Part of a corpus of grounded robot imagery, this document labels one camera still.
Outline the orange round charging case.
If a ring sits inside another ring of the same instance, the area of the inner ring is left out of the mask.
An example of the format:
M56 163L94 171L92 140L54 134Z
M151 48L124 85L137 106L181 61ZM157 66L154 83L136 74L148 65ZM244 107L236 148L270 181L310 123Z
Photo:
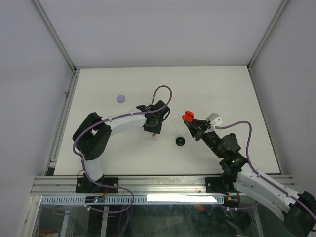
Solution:
M185 111L184 114L182 115L182 120L189 123L193 122L194 113L191 111Z

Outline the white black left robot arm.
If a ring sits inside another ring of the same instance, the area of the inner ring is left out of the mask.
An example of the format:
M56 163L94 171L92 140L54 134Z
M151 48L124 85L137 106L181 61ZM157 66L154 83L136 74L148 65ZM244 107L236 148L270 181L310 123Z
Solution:
M96 112L90 113L72 137L73 152L80 157L86 186L93 192L103 188L101 155L112 136L134 128L160 134L162 123L169 114L170 108L162 100L147 106L139 105L128 113L106 119Z

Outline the black round charging case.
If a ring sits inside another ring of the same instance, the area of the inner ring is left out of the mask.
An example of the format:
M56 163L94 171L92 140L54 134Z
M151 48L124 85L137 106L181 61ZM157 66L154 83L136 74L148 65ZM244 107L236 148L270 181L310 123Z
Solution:
M175 143L177 146L183 146L183 145L185 145L185 142L186 142L186 140L182 136L177 137L175 140Z

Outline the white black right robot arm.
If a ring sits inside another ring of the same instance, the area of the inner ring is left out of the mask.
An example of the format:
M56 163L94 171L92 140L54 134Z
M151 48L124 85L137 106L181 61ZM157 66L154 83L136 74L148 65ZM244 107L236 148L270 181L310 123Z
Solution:
M221 127L215 121L183 118L191 136L202 140L221 159L221 187L247 194L283 221L284 226L297 237L307 237L316 225L316 199L304 191L293 190L260 171L249 155L240 154L236 135L219 137Z

